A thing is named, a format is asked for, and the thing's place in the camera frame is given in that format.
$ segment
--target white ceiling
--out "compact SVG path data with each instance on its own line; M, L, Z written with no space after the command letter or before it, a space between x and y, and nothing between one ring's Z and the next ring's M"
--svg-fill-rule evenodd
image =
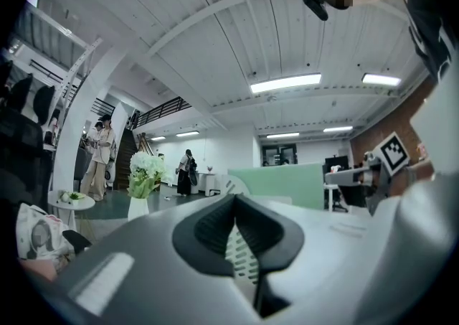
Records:
M327 22L301 0L54 1L109 43L135 35L129 60L146 73L143 84L155 78L152 91L180 95L213 120L208 127L251 123L262 133L352 124L359 130L425 76L400 0L330 9ZM315 72L322 74L318 86L250 92L252 83ZM392 92L364 87L366 72L397 76L402 84ZM146 94L135 87L130 82L123 90ZM268 102L269 95L277 100Z

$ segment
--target white vase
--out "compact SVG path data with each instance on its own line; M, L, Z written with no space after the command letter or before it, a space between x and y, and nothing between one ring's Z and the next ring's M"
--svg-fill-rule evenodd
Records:
M143 215L150 214L148 210L148 203L146 199L137 199L131 197L131 203L129 204L128 221L132 219L142 217Z

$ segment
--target round white table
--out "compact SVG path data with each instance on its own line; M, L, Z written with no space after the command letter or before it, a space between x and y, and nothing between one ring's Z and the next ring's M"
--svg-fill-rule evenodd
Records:
M67 225L71 230L77 231L75 223L75 210L88 210L95 205L95 201L92 197L86 196L83 199L78 200L76 203L69 204L68 202L61 202L59 200L59 191L48 192L48 204L53 207L56 211L56 217L62 221L67 220Z

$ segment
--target beige pants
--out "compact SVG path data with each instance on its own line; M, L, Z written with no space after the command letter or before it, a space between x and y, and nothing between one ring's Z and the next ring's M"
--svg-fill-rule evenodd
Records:
M94 179L94 200L96 202L103 199L104 183L105 183L105 164L91 161L87 168L86 174L81 183L81 192L88 194L91 188L91 183Z

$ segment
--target staircase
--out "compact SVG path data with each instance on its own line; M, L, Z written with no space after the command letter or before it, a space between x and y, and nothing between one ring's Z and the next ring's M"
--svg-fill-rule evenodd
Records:
M129 174L131 173L129 163L132 155L137 151L136 140L132 131L125 128L118 149L118 157L116 158L116 178L113 189L126 190L129 187Z

